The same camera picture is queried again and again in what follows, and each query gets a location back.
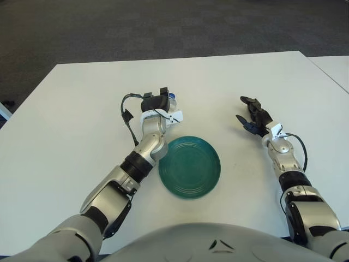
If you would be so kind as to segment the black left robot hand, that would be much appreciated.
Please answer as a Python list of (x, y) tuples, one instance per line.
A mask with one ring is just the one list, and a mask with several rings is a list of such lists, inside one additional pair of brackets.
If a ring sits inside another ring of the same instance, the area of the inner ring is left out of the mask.
[(145, 93), (141, 103), (141, 111), (161, 109), (168, 112), (170, 109), (169, 91), (167, 87), (160, 88), (160, 94), (154, 96), (152, 92)]

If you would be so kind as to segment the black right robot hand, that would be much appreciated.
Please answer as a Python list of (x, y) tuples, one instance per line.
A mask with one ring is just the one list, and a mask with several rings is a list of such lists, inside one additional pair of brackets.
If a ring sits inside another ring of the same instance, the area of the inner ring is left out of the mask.
[(248, 122), (244, 117), (236, 115), (236, 118), (243, 125), (244, 129), (260, 137), (267, 135), (269, 132), (266, 126), (273, 121), (270, 114), (262, 108), (257, 99), (241, 96), (240, 100), (247, 105), (251, 117), (251, 122)]

